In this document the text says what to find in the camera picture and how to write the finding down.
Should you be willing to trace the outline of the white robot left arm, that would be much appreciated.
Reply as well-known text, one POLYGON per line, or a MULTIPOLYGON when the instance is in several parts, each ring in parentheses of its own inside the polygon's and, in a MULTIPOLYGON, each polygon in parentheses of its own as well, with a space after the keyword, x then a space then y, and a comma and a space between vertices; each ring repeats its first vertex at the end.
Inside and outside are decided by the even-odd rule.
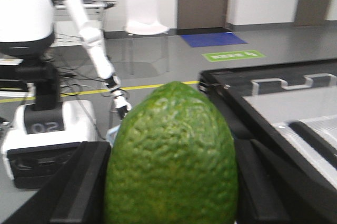
POLYGON ((105 81, 106 89, 112 94, 120 119, 123 119, 132 109, 132 106, 123 96, 120 79, 106 55, 103 32, 91 25, 83 0, 62 0, 62 2, 75 25, 82 46, 89 55, 98 76, 105 81))

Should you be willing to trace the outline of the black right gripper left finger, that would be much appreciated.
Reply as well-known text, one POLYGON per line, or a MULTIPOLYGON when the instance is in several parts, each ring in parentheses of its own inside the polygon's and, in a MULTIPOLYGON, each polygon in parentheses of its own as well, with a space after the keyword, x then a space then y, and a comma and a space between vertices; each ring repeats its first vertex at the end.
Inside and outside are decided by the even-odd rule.
POLYGON ((82 142, 70 160, 4 223, 103 223, 110 144, 82 142))

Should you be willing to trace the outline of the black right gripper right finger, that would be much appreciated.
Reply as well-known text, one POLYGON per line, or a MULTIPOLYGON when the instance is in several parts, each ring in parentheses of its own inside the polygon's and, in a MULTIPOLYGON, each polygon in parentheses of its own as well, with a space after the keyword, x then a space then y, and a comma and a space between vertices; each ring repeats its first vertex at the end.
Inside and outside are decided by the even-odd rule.
POLYGON ((336 223, 336 190, 311 179, 259 142, 234 141, 237 223, 336 223))

